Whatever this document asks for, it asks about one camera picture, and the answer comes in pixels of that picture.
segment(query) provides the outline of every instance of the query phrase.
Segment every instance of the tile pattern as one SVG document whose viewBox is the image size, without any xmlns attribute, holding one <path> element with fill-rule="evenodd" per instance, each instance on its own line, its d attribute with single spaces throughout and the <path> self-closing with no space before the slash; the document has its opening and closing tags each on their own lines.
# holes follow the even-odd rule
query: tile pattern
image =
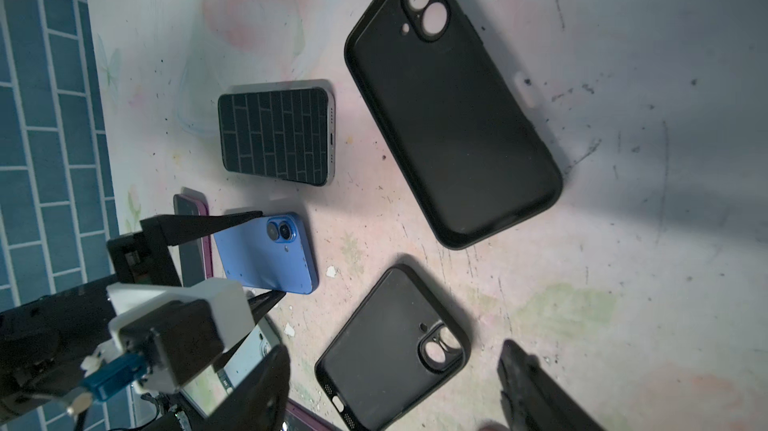
<svg viewBox="0 0 768 431">
<path fill-rule="evenodd" d="M 328 95 L 320 88 L 219 99 L 224 167 L 315 185 L 328 178 Z"/>
<path fill-rule="evenodd" d="M 118 220 L 87 0 L 0 0 L 0 312 L 107 276 Z M 124 389 L 86 429 L 135 425 Z M 1 431 L 69 431 L 48 403 Z"/>
</svg>

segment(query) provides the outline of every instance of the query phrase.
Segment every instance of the cable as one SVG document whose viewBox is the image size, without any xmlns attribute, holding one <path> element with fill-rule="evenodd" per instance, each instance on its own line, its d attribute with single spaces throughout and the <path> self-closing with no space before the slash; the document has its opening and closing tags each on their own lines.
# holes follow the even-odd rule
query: cable
<svg viewBox="0 0 768 431">
<path fill-rule="evenodd" d="M 88 410 L 86 409 L 78 415 L 78 420 L 74 422 L 73 431 L 83 431 L 85 428 L 85 418 L 88 417 Z"/>
<path fill-rule="evenodd" d="M 142 394 L 141 398 L 144 401 L 149 401 L 150 403 L 154 404 L 154 417 L 152 418 L 152 420 L 142 424 L 141 426 L 136 426 L 135 428 L 112 428 L 112 429 L 109 429 L 108 431 L 141 431 L 142 429 L 154 423 L 154 421 L 160 416 L 160 404 L 149 393 Z"/>
</svg>

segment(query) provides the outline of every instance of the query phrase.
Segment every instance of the blue tile wall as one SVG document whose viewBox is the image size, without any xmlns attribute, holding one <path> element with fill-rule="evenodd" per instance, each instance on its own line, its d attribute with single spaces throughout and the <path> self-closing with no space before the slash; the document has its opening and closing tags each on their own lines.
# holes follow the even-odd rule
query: blue tile wall
<svg viewBox="0 0 768 431">
<path fill-rule="evenodd" d="M 111 272 L 118 218 L 92 36 L 87 0 L 0 0 L 0 312 Z M 86 429 L 131 427 L 130 403 L 124 389 L 91 407 Z M 73 427 L 48 403 L 0 429 Z"/>
</svg>

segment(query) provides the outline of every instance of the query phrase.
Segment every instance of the black silicone phone case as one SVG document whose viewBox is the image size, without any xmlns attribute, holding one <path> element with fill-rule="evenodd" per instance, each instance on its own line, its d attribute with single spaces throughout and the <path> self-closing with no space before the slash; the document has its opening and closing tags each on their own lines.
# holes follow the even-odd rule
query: black silicone phone case
<svg viewBox="0 0 768 431">
<path fill-rule="evenodd" d="M 226 170 L 322 186 L 328 180 L 328 94 L 322 88 L 219 97 Z"/>
<path fill-rule="evenodd" d="M 462 249 L 552 206 L 562 176 L 456 0 L 432 2 L 437 39 L 406 0 L 373 0 L 344 58 L 438 240 Z"/>
<path fill-rule="evenodd" d="M 418 350 L 443 325 L 461 349 L 436 371 Z M 329 398 L 341 398 L 339 415 L 352 431 L 384 429 L 456 375 L 470 348 L 464 330 L 426 284 L 410 267 L 396 264 L 322 354 L 315 377 Z"/>
</svg>

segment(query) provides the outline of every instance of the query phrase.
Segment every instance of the blue iphone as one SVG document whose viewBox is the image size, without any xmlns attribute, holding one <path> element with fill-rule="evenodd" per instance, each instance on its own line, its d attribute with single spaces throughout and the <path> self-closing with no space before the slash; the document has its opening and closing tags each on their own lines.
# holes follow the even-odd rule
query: blue iphone
<svg viewBox="0 0 768 431">
<path fill-rule="evenodd" d="M 309 294 L 317 270 L 297 214 L 253 219 L 214 234 L 226 277 L 244 286 Z"/>
</svg>

